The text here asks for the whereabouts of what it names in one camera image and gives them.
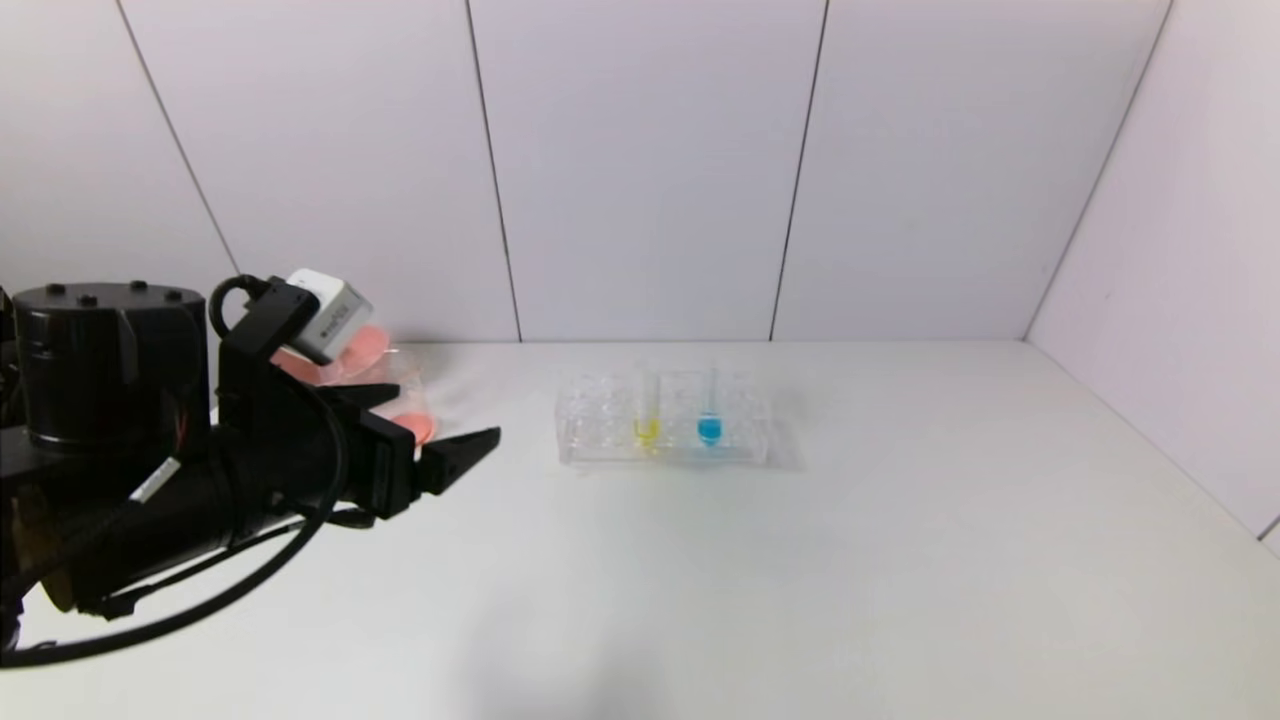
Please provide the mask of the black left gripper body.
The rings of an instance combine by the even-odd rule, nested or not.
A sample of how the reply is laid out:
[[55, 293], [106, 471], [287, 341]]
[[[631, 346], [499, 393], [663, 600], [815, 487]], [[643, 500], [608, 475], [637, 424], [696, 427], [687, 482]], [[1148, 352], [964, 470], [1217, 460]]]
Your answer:
[[314, 512], [337, 471], [344, 478], [338, 500], [376, 519], [419, 497], [413, 433], [372, 410], [330, 405], [312, 386], [266, 386], [262, 430], [262, 509], [270, 519]]

